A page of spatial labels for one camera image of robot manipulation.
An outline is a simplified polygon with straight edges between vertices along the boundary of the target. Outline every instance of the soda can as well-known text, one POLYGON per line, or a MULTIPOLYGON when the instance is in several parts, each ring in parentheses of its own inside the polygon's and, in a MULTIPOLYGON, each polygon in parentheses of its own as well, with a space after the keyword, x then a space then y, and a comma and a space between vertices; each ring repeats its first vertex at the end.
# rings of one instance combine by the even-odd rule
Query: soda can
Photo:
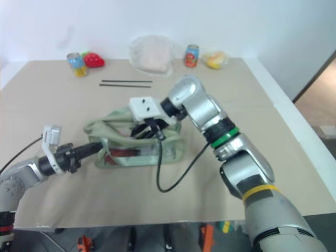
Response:
POLYGON ((197 45, 188 45, 184 57, 184 65, 186 67, 196 67, 198 60, 198 52, 199 49, 197 45))
POLYGON ((80 56, 78 52, 68 54, 67 59, 70 64, 70 67, 72 68, 74 74, 77 77, 84 77, 88 75, 89 73, 88 67, 85 65, 82 56, 80 56))

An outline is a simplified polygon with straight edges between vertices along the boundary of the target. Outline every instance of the green pouch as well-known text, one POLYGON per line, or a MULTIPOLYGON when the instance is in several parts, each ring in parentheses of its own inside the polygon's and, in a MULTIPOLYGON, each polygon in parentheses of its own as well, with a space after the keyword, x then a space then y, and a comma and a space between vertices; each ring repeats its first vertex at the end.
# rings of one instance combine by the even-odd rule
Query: green pouch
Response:
MULTIPOLYGON (((128 107, 115 110, 106 117, 91 120, 84 127, 89 142, 101 142, 101 149, 95 160, 99 168, 118 166, 155 165, 158 162, 158 141, 131 138, 130 130, 136 126, 128 107)), ((184 141, 179 132, 181 123, 163 130, 166 139, 162 142, 162 163, 181 160, 184 141)))

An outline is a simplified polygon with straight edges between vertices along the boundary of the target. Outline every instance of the yellow band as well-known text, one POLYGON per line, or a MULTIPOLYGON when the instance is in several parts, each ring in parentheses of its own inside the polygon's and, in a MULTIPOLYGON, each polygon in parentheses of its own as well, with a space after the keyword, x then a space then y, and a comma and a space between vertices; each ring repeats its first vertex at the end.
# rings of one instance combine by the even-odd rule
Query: yellow band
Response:
POLYGON ((253 187, 252 189, 248 190, 244 195, 243 195, 243 201, 247 198, 249 198, 252 194, 255 194, 257 192, 263 191, 263 190, 275 190, 279 191, 279 189, 275 185, 258 185, 256 187, 253 187))

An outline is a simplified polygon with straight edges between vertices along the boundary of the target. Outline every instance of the red strawberry toy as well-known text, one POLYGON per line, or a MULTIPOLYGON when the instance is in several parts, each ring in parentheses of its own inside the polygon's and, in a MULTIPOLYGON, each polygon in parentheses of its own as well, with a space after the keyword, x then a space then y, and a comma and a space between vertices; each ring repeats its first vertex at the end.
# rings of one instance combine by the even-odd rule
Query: red strawberry toy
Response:
POLYGON ((105 65, 105 61, 98 54, 88 52, 84 53, 82 56, 87 67, 102 67, 105 65))

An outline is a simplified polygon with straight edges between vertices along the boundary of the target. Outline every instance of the white wall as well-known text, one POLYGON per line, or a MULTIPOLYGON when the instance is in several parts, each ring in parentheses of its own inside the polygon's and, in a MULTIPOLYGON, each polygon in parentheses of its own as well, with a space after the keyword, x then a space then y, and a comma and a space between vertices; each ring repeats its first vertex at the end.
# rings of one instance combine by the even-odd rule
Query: white wall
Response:
POLYGON ((307 76, 314 74, 306 69, 315 71, 316 65, 322 65, 335 41, 331 27, 335 27, 336 17, 329 20, 335 3, 335 0, 3 0, 1 54, 7 61, 65 59, 71 51, 90 49, 106 58, 127 58, 132 39, 144 34, 162 34, 182 48, 195 43, 201 48, 224 50, 234 57, 260 55, 267 69, 292 96, 306 84, 307 76), (325 31, 314 27, 318 28, 319 37, 303 36, 309 32, 306 25, 316 22, 325 31), (303 34, 296 36, 298 30, 303 34), (314 59, 307 61, 311 44, 316 52, 314 59), (296 49, 300 53, 290 56, 296 49), (300 59, 288 66, 279 55, 300 59), (310 67, 298 65, 306 61, 310 67), (297 73, 297 88, 288 84, 292 71, 297 73))

